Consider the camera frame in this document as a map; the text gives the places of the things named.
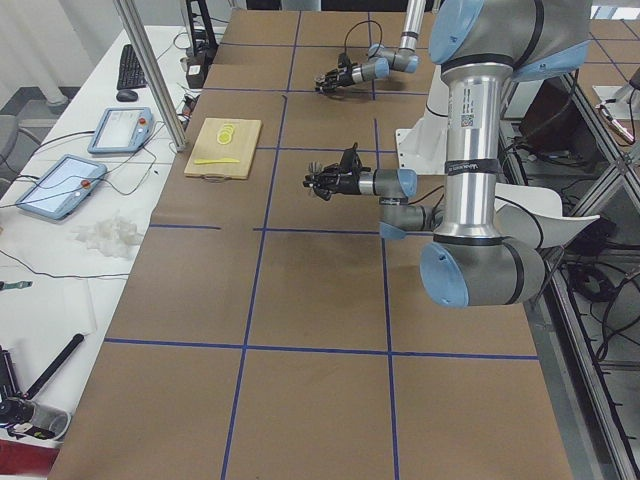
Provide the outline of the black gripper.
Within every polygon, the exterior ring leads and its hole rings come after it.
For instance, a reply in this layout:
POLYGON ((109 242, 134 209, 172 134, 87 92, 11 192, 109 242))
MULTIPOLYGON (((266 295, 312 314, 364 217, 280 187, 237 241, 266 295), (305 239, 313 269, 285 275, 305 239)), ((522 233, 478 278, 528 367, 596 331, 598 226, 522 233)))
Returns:
POLYGON ((316 76, 314 81, 319 83, 315 86, 315 90, 321 94, 329 94, 338 88, 349 87, 355 84, 351 71, 349 69, 339 68, 316 76))
POLYGON ((309 194, 322 200, 329 200, 333 194, 361 195, 359 180, 363 172, 370 173, 370 167, 362 167, 356 174, 343 174, 339 171, 339 164, 323 167, 323 171, 309 172, 304 180, 304 186, 309 188, 309 194))

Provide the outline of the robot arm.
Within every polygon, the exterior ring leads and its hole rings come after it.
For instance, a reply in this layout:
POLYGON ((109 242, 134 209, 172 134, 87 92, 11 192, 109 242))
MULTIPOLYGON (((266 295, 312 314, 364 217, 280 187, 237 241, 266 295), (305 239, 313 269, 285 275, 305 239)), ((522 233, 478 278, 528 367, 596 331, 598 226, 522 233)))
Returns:
POLYGON ((414 73, 420 63, 416 46, 421 32, 425 5, 425 0, 408 2, 400 44, 396 50, 382 44, 383 29, 377 21, 363 20, 356 23, 344 37, 343 51, 338 56, 337 67, 315 78, 315 91, 333 94, 339 88, 386 78, 391 71, 414 73), (367 23, 373 23, 378 27, 379 42, 371 44, 368 48, 366 62, 353 62, 348 55, 347 40, 353 30, 367 23))
POLYGON ((430 231, 420 275, 430 298, 445 307, 521 303, 545 278, 538 246, 494 223, 501 92, 507 81, 547 79, 577 70, 589 44, 587 1, 447 1, 429 42, 431 61, 448 89, 442 209, 411 203, 410 169, 371 169, 355 148, 339 162, 313 165, 304 186, 322 199, 335 194, 380 200, 380 233, 401 238, 430 231))

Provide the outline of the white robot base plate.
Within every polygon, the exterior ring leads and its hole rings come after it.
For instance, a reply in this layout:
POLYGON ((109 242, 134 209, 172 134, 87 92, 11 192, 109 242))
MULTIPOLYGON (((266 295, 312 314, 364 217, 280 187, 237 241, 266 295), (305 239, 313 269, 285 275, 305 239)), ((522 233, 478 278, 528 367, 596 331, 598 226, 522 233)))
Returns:
POLYGON ((446 130, 416 125, 395 132, 399 166, 418 175, 443 175, 446 161, 446 130))

